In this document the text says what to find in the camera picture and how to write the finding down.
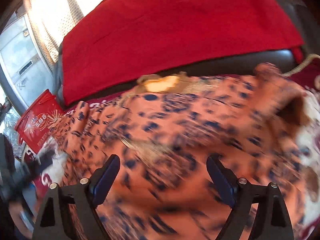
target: silver bolt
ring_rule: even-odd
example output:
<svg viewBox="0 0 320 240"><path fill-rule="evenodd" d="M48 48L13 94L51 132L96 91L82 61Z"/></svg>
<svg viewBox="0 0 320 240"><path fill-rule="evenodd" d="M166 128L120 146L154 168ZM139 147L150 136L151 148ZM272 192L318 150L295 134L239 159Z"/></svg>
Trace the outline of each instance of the silver bolt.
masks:
<svg viewBox="0 0 320 240"><path fill-rule="evenodd" d="M271 187L274 187L274 188L277 188L278 187L278 184L274 183L274 182L271 182L270 183Z"/></svg>
<svg viewBox="0 0 320 240"><path fill-rule="evenodd" d="M240 178L240 179L239 179L239 183L240 183L240 184L243 184L243 185L244 185L244 184L247 184L247 182L248 182L248 181L247 181L245 178Z"/></svg>
<svg viewBox="0 0 320 240"><path fill-rule="evenodd" d="M87 184L89 182L89 179L88 178L82 178L80 180L80 184L84 185L84 184Z"/></svg>
<svg viewBox="0 0 320 240"><path fill-rule="evenodd" d="M50 188L50 189L55 189L57 186L58 186L57 183L51 183L50 186L49 186L49 188Z"/></svg>

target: curtain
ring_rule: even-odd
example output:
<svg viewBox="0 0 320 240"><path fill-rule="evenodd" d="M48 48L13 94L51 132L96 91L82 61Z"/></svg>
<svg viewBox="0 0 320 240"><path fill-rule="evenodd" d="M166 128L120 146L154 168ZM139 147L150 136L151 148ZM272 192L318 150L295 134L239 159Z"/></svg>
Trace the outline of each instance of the curtain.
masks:
<svg viewBox="0 0 320 240"><path fill-rule="evenodd" d="M63 37L102 0L24 0L32 32L51 70Z"/></svg>

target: red bag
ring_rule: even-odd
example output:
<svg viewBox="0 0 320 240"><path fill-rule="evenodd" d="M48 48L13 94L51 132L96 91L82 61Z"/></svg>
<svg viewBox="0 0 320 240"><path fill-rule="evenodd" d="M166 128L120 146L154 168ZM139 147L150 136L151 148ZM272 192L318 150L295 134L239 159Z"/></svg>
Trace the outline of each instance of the red bag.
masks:
<svg viewBox="0 0 320 240"><path fill-rule="evenodd" d="M48 89L44 91L14 127L20 135L19 143L25 141L35 153L39 152L49 136L48 126L64 114L55 98Z"/></svg>

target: orange patterned fabric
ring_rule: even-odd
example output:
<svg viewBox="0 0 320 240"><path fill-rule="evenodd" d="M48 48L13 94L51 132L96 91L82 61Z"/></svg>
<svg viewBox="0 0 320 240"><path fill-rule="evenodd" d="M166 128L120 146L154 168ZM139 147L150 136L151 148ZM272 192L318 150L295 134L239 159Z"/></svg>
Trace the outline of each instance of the orange patterned fabric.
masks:
<svg viewBox="0 0 320 240"><path fill-rule="evenodd" d="M252 184L276 182L298 226L304 182L294 131L306 121L303 89L267 63L256 67L255 76L189 81L179 93L137 86L93 109L80 102L52 128L70 155L62 185L90 177L116 154L119 174L97 208L112 239L215 239L230 208L206 170L214 154Z"/></svg>

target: maroon blanket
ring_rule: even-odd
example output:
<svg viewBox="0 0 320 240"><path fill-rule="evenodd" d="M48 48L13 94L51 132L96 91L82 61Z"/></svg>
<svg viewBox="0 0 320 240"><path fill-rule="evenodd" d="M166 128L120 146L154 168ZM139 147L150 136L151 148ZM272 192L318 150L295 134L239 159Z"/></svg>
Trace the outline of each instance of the maroon blanket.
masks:
<svg viewBox="0 0 320 240"><path fill-rule="evenodd" d="M301 44L274 0L104 0L64 38L64 100L199 60Z"/></svg>

